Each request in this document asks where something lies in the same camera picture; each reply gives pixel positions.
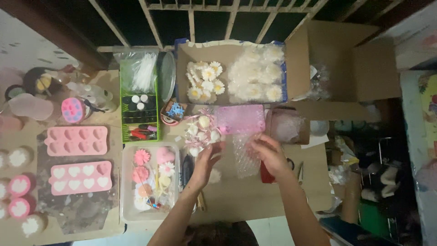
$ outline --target green plastic organizer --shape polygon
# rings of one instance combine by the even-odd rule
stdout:
[[[129,111],[128,105],[124,104],[121,101],[122,98],[125,96],[144,95],[144,93],[138,94],[138,93],[132,93],[130,91],[127,91],[122,86],[123,82],[133,80],[133,73],[132,73],[131,66],[134,62],[136,62],[136,60],[121,60],[120,61],[120,105],[121,105],[121,137],[122,137],[122,142],[124,144],[128,143],[128,142],[157,142],[157,141],[160,141],[162,138],[161,137],[161,130],[160,130],[159,104],[158,104],[158,100],[159,100],[159,98],[158,98],[158,79],[155,79],[155,93],[154,94],[151,94],[151,93],[146,94],[149,97],[152,97],[152,96],[155,97],[156,109],[145,110],[146,112],[153,111],[154,115],[142,117],[142,118],[156,117],[156,121],[155,122],[146,122],[146,123],[124,123],[124,120],[123,120],[123,119],[125,119],[125,118],[123,118],[124,112],[136,112],[139,110]],[[147,125],[152,125],[152,126],[157,127],[158,131],[156,133],[156,139],[155,140],[143,140],[143,141],[130,141],[129,140],[129,135],[130,135],[129,127],[138,126],[138,125],[142,125],[142,124],[147,124]]]

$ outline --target forearm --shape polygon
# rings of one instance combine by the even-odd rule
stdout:
[[[277,181],[295,245],[330,245],[291,169],[287,169]]]
[[[190,183],[187,184],[170,213],[153,234],[148,246],[181,244],[199,193],[200,189],[194,188]]]

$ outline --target hand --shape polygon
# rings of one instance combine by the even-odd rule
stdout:
[[[204,150],[202,150],[202,152],[199,153],[194,165],[193,175],[191,176],[187,185],[188,187],[198,189],[200,191],[208,184],[212,166],[221,158],[220,155],[217,155],[212,159],[211,157],[222,152],[224,149],[225,142],[218,142],[209,144]]]
[[[282,151],[281,144],[275,139],[265,135],[255,135],[249,144],[264,162],[267,171],[275,178],[290,169],[288,161]]]

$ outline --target plastic tub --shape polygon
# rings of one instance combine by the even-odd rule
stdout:
[[[121,187],[120,187],[120,218],[126,224],[132,224],[135,222],[150,221],[150,220],[163,220],[168,211],[162,211],[162,209],[151,208],[146,211],[141,211],[134,206],[135,196],[135,182],[132,180],[132,173],[134,163],[134,155],[138,149],[146,149],[150,153],[150,160],[147,163],[152,167],[157,167],[156,151],[159,147],[167,147],[171,152],[175,154],[174,161],[174,175],[171,178],[171,184],[169,191],[173,192],[173,199],[169,201],[171,207],[174,206],[179,195],[179,170],[180,170],[180,153],[179,148],[175,143],[169,142],[132,142],[127,143],[123,149],[123,158],[121,165]]]

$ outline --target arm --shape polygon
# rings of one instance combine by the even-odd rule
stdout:
[[[285,217],[295,245],[330,245],[307,203],[296,175],[288,166],[281,144],[267,135],[253,139],[250,144],[279,184]]]
[[[158,230],[153,234],[148,246],[180,245],[193,212],[197,196],[206,186],[211,174],[212,166],[220,159],[213,157],[223,150],[224,142],[209,145],[196,159],[194,172],[187,186],[177,199],[176,204],[164,219]]]

